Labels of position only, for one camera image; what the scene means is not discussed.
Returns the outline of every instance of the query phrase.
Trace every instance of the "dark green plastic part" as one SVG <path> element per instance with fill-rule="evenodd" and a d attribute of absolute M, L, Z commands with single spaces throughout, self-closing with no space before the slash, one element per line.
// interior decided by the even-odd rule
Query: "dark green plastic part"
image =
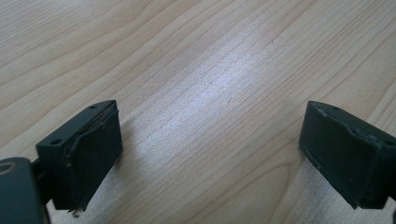
<path fill-rule="evenodd" d="M 0 161 L 0 223 L 50 223 L 29 160 Z"/>
<path fill-rule="evenodd" d="M 394 195 L 396 139 L 346 111 L 308 102 L 300 148 L 353 207 L 384 207 Z"/>
<path fill-rule="evenodd" d="M 57 209 L 85 210 L 122 152 L 116 101 L 91 105 L 36 145 Z"/>

